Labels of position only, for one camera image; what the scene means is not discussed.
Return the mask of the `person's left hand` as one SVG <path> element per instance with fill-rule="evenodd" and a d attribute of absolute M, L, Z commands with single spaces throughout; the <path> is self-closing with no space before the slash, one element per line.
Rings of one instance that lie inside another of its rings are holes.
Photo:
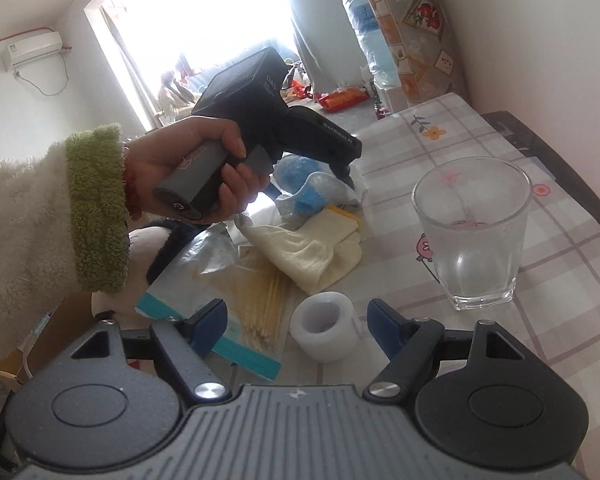
<path fill-rule="evenodd" d="M 189 117 L 128 143 L 125 163 L 135 176 L 135 189 L 145 214 L 175 216 L 175 212 L 154 195 L 154 187 L 169 177 L 199 144 L 209 140 L 222 142 L 224 148 L 238 158 L 246 156 L 238 125 L 222 118 Z M 224 166 L 221 176 L 219 205 L 211 214 L 199 219 L 200 224 L 225 221 L 239 214 L 268 186 L 267 176 L 259 176 L 243 164 Z"/>

